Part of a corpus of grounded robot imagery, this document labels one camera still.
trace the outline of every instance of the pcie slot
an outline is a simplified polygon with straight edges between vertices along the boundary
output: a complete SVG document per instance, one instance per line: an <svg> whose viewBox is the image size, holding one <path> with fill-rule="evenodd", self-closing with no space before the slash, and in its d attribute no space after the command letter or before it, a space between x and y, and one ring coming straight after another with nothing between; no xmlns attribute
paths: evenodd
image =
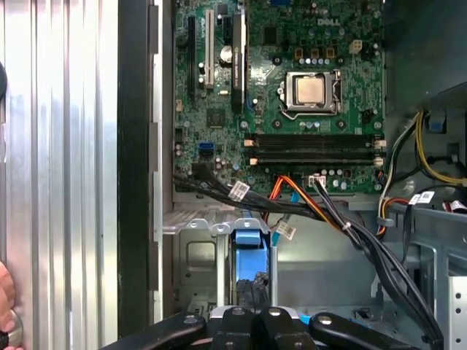
<svg viewBox="0 0 467 350"><path fill-rule="evenodd" d="M194 16L188 17L188 97L195 98L195 75L196 75L196 21Z"/></svg>
<svg viewBox="0 0 467 350"><path fill-rule="evenodd" d="M249 135L244 146L260 150L371 149L373 136L365 135Z"/></svg>
<svg viewBox="0 0 467 350"><path fill-rule="evenodd" d="M206 88L214 87L214 10L206 10Z"/></svg>

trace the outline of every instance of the capacitor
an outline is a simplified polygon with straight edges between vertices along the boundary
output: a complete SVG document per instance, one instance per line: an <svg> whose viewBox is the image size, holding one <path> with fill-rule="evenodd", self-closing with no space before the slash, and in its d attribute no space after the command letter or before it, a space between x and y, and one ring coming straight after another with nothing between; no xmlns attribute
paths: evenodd
<svg viewBox="0 0 467 350"><path fill-rule="evenodd" d="M204 68L204 63L203 62L198 63L198 68L199 68L199 72L201 74L206 74L206 69Z"/></svg>
<svg viewBox="0 0 467 350"><path fill-rule="evenodd" d="M222 48L222 50L220 51L220 60L223 63L227 63L227 64L232 63L232 46L227 45Z"/></svg>

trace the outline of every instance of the dell logo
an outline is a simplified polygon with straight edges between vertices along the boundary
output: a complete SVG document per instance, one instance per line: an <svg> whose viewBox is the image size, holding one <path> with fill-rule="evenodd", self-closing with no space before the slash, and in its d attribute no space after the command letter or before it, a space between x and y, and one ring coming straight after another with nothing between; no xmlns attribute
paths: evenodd
<svg viewBox="0 0 467 350"><path fill-rule="evenodd" d="M339 19L338 18L318 18L318 25L319 26L333 26L333 27L336 27L336 26L340 26L341 23L339 22Z"/></svg>

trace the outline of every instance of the black expansion slot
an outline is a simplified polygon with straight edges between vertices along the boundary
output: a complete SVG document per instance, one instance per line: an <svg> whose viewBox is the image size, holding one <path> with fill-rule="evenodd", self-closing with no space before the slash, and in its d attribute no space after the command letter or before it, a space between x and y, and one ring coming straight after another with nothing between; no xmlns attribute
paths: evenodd
<svg viewBox="0 0 467 350"><path fill-rule="evenodd" d="M196 20L194 16L188 17L188 97L195 99L196 75Z"/></svg>
<svg viewBox="0 0 467 350"><path fill-rule="evenodd" d="M245 100L247 27L244 13L233 15L232 21L232 111L240 114Z"/></svg>

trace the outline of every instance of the pci slot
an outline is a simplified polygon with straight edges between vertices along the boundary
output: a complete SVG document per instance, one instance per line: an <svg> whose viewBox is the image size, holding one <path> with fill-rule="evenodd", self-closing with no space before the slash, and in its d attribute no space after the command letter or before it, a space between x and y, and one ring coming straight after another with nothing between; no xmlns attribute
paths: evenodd
<svg viewBox="0 0 467 350"><path fill-rule="evenodd" d="M214 87L214 10L206 10L206 62L204 68L206 69L206 88L212 89Z"/></svg>
<svg viewBox="0 0 467 350"><path fill-rule="evenodd" d="M196 20L194 16L188 17L188 62L187 62L187 88L188 97L195 99L195 75L196 75Z"/></svg>
<svg viewBox="0 0 467 350"><path fill-rule="evenodd" d="M243 112L245 102L246 82L246 45L247 26L245 13L233 15L232 28L232 110L233 113Z"/></svg>

